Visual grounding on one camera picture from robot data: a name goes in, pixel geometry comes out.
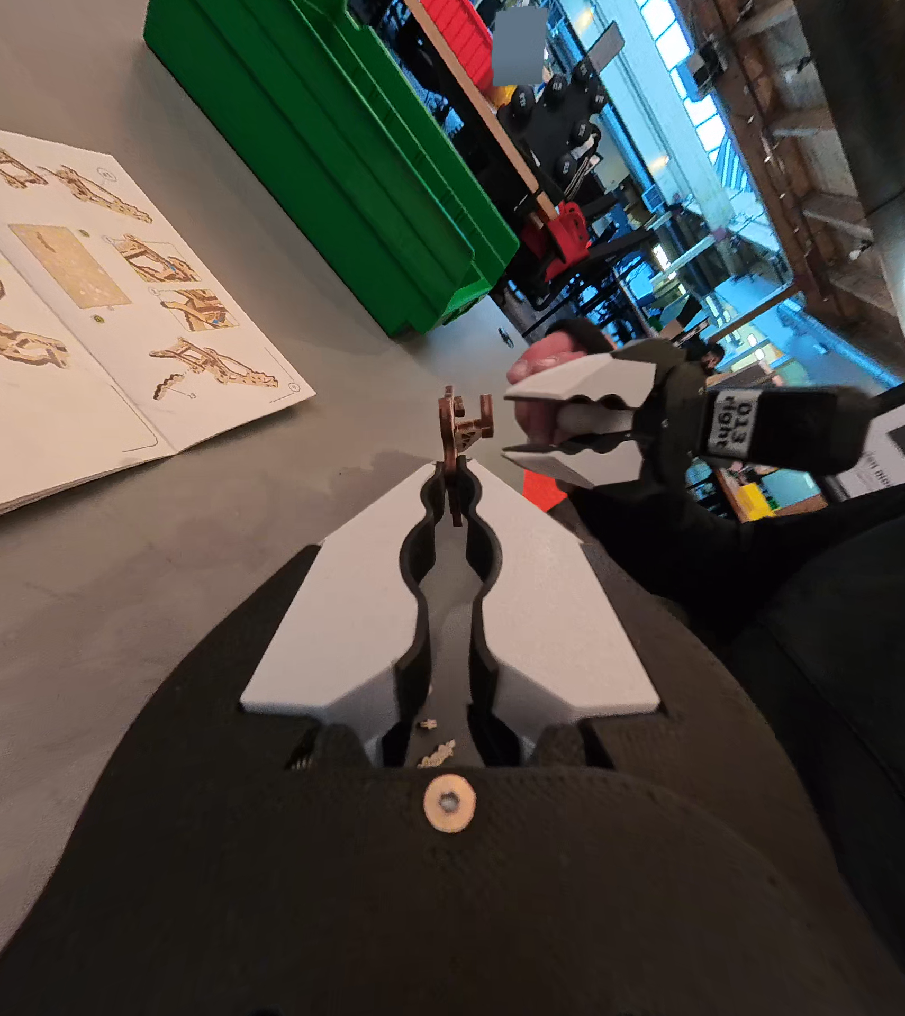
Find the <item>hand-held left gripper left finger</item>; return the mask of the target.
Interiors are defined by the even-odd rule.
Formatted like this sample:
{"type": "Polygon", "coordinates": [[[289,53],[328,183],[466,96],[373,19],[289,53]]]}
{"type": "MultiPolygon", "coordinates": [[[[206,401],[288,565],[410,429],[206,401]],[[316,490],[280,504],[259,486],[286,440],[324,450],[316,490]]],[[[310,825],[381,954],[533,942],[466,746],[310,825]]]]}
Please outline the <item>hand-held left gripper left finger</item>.
{"type": "Polygon", "coordinates": [[[346,727],[372,763],[401,764],[431,684],[421,582],[435,563],[436,523],[433,464],[323,539],[241,708],[346,727]]]}

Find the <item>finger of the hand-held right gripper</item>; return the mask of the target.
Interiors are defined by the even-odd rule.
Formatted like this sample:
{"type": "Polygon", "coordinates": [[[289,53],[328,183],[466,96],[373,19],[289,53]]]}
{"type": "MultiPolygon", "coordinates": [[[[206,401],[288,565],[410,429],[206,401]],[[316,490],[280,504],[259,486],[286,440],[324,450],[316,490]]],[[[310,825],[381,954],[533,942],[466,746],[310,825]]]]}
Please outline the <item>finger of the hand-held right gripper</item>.
{"type": "Polygon", "coordinates": [[[652,362],[597,353],[525,378],[506,389],[504,398],[550,406],[553,436],[622,434],[653,392],[656,374],[652,362]]]}
{"type": "Polygon", "coordinates": [[[639,443],[629,434],[581,435],[556,445],[510,446],[501,454],[524,470],[580,489],[635,482],[645,461],[639,443]]]}

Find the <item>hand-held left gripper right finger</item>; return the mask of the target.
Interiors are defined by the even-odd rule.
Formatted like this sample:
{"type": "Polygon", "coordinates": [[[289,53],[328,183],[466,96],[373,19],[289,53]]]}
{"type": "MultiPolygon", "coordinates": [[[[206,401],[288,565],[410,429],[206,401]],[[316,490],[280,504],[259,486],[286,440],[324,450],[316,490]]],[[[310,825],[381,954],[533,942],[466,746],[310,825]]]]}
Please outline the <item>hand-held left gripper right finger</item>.
{"type": "Polygon", "coordinates": [[[481,582],[467,718],[482,764],[522,764],[551,728],[657,712],[583,541],[471,459],[460,461],[460,510],[481,582]]]}

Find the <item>wooden plate with axle peg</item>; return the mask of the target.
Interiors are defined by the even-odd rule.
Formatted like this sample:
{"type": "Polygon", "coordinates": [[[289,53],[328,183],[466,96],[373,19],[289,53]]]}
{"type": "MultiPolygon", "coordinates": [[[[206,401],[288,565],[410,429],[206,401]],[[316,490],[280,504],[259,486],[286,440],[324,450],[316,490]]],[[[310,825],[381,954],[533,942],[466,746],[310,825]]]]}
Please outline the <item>wooden plate with axle peg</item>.
{"type": "Polygon", "coordinates": [[[446,502],[454,527],[463,525],[459,499],[459,460],[479,440],[494,436],[493,396],[480,395],[480,410],[476,418],[467,419],[464,400],[447,385],[438,400],[438,422],[442,442],[442,475],[446,489],[446,502]]]}

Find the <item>person's right forearm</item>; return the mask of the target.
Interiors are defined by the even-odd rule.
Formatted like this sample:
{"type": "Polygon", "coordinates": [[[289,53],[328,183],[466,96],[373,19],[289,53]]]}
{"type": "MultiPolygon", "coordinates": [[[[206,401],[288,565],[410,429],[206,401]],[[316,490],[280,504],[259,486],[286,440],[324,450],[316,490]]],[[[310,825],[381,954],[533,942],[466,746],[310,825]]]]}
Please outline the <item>person's right forearm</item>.
{"type": "Polygon", "coordinates": [[[905,484],[815,512],[746,523],[662,487],[577,489],[568,501],[623,571],[681,607],[692,627],[717,645],[748,627],[825,552],[905,519],[905,484]]]}

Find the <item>person's right hand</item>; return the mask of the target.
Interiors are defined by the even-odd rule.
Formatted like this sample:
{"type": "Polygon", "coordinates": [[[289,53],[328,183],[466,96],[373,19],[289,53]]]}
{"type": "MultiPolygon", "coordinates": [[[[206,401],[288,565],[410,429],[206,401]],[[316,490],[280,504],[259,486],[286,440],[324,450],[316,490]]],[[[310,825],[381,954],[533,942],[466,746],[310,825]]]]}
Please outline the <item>person's right hand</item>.
{"type": "MultiPolygon", "coordinates": [[[[575,339],[567,332],[556,331],[540,339],[522,357],[517,359],[506,375],[510,387],[537,374],[556,369],[562,365],[587,356],[575,339]]],[[[564,440],[563,432],[557,425],[560,406],[547,400],[516,400],[513,402],[514,418],[522,429],[526,442],[533,445],[555,445],[564,440]]]]}

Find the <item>orange object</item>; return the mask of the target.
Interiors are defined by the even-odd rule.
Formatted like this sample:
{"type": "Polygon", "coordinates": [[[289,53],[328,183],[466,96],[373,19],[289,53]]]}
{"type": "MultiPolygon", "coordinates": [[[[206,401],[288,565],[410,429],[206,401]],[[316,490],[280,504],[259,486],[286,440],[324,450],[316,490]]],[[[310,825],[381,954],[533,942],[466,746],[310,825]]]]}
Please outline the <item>orange object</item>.
{"type": "Polygon", "coordinates": [[[542,512],[548,513],[568,496],[569,484],[552,477],[525,470],[523,473],[522,496],[542,512]]]}

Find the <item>red object under table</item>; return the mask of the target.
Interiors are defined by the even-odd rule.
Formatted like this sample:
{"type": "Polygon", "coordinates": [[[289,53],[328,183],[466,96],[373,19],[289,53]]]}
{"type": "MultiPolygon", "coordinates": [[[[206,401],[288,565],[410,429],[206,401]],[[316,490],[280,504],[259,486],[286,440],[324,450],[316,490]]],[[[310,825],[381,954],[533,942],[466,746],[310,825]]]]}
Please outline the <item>red object under table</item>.
{"type": "Polygon", "coordinates": [[[522,247],[535,259],[533,274],[541,283],[572,271],[586,259],[591,245],[584,212],[576,202],[563,201],[557,211],[550,223],[527,223],[521,230],[522,247]]]}

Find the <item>black equipment cluster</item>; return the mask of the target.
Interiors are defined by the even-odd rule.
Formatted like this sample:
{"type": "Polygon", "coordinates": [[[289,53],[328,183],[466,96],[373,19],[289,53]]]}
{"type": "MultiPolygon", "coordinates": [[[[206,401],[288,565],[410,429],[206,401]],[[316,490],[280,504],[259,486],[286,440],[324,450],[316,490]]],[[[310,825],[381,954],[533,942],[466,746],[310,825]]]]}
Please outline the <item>black equipment cluster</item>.
{"type": "Polygon", "coordinates": [[[573,200],[601,157],[600,127],[593,123],[607,93],[588,58],[571,74],[556,73],[540,94],[518,86],[497,112],[502,128],[531,166],[553,205],[573,200]]]}

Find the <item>person's black clothing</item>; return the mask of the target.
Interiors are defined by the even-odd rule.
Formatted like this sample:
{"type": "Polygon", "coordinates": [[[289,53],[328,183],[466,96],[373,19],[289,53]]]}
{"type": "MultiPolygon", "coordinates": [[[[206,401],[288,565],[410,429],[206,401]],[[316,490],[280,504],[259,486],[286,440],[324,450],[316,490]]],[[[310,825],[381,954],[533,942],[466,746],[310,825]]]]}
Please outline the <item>person's black clothing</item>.
{"type": "Polygon", "coordinates": [[[728,659],[905,972],[905,514],[792,552],[728,659]]]}

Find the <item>open instruction booklet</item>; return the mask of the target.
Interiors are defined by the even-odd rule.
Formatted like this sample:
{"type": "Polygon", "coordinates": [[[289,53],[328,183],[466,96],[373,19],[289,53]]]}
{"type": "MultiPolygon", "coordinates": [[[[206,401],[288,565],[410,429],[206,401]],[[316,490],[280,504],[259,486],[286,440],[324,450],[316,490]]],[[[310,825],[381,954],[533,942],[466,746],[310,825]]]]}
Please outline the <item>open instruction booklet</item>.
{"type": "Polygon", "coordinates": [[[0,130],[0,515],[314,396],[116,158],[0,130]]]}

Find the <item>green plastic bin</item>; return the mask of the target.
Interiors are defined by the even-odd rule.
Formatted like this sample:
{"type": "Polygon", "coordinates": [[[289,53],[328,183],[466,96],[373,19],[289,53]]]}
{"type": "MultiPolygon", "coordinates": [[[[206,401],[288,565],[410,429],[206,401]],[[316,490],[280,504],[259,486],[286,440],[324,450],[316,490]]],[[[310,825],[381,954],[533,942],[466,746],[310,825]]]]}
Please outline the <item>green plastic bin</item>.
{"type": "Polygon", "coordinates": [[[466,313],[517,254],[348,2],[152,1],[143,38],[390,337],[466,313]]]}

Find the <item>red plastic crate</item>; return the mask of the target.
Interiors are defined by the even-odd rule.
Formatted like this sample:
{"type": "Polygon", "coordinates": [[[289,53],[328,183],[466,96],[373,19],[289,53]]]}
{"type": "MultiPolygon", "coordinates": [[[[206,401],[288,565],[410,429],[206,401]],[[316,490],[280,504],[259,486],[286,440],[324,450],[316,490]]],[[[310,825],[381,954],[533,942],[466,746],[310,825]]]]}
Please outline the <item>red plastic crate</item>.
{"type": "Polygon", "coordinates": [[[476,83],[492,71],[491,31],[471,1],[422,1],[437,30],[476,83]]]}

